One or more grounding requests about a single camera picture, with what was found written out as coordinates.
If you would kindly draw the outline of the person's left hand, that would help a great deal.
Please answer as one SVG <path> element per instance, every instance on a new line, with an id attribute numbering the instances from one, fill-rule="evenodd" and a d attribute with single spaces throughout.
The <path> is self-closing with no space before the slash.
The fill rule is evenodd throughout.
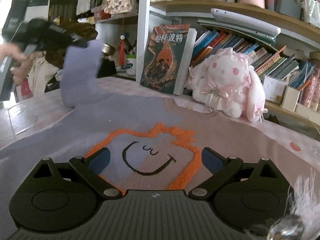
<path id="1" fill-rule="evenodd" d="M 6 56 L 11 56 L 15 61 L 10 71 L 13 75 L 12 79 L 14 84 L 20 86 L 33 66 L 36 53 L 32 53 L 27 57 L 21 52 L 20 48 L 17 45 L 12 43 L 1 44 L 0 51 L 1 62 Z"/>

